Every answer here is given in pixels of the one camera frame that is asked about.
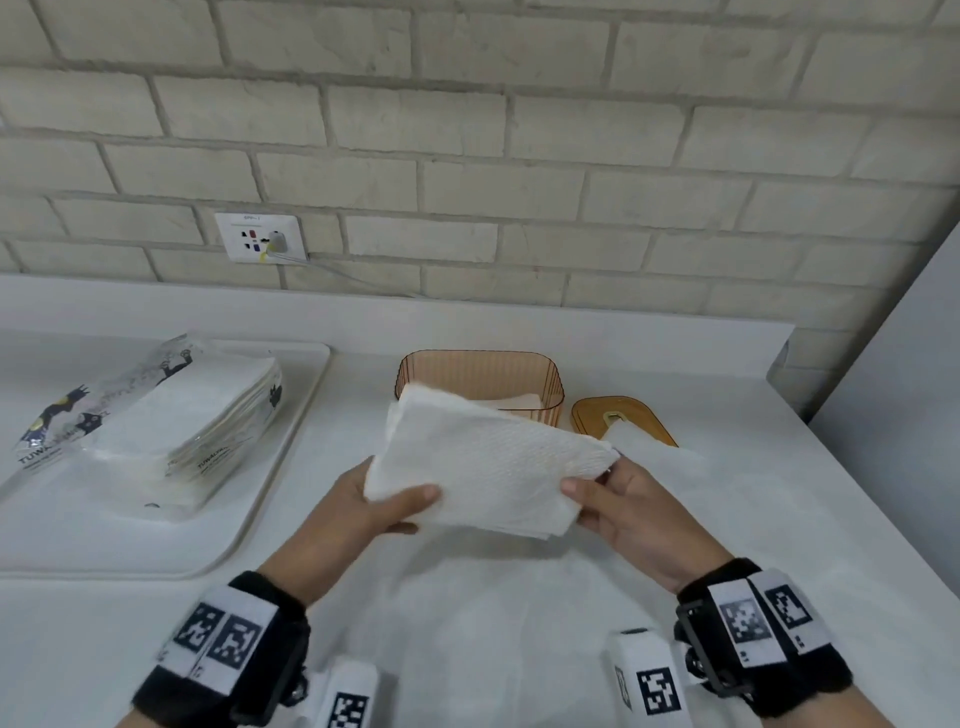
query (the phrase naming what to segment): right hand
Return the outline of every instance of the right hand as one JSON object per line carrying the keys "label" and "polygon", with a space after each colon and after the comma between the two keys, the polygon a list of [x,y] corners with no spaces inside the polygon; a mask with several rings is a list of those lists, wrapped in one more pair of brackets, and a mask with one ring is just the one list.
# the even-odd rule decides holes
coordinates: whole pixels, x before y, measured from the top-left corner
{"label": "right hand", "polygon": [[603,485],[570,477],[561,491],[583,506],[577,523],[673,594],[733,558],[645,468],[625,457],[613,463]]}

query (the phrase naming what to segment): napkin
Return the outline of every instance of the napkin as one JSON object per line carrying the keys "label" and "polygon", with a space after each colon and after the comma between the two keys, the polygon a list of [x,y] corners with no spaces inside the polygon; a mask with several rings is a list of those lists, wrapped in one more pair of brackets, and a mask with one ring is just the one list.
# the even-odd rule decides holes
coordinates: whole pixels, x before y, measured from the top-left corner
{"label": "napkin", "polygon": [[579,512],[560,493],[561,479],[594,478],[618,457],[592,437],[419,384],[391,406],[386,440],[367,473],[370,499],[437,483],[443,499],[413,521],[541,539],[564,534]]}

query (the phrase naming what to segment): electrical outlet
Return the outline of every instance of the electrical outlet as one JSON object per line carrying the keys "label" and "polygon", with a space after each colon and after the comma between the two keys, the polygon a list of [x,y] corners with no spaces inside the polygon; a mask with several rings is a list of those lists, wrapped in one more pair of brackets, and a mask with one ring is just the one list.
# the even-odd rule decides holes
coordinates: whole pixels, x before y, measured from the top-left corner
{"label": "electrical outlet", "polygon": [[306,250],[296,215],[256,215],[250,212],[217,212],[217,227],[234,263],[291,264],[291,260],[266,257],[267,244],[285,257],[306,262]]}

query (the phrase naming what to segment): left hand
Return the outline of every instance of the left hand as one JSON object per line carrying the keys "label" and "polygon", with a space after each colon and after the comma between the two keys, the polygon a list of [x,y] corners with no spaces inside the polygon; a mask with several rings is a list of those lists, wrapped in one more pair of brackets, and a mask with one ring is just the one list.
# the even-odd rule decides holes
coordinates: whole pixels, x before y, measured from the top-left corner
{"label": "left hand", "polygon": [[329,592],[380,534],[417,533],[404,520],[440,499],[439,486],[419,485],[371,503],[363,495],[371,461],[338,477],[303,525],[258,569],[304,606]]}

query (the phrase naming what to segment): orange plastic container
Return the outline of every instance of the orange plastic container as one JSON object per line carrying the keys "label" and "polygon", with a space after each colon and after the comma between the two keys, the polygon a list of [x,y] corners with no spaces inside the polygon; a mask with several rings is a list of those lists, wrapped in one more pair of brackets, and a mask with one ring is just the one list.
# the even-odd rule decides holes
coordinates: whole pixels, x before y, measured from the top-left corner
{"label": "orange plastic container", "polygon": [[425,349],[403,357],[394,393],[416,381],[468,400],[505,400],[536,394],[542,409],[504,412],[556,427],[564,404],[564,385],[557,365],[533,352],[471,352]]}

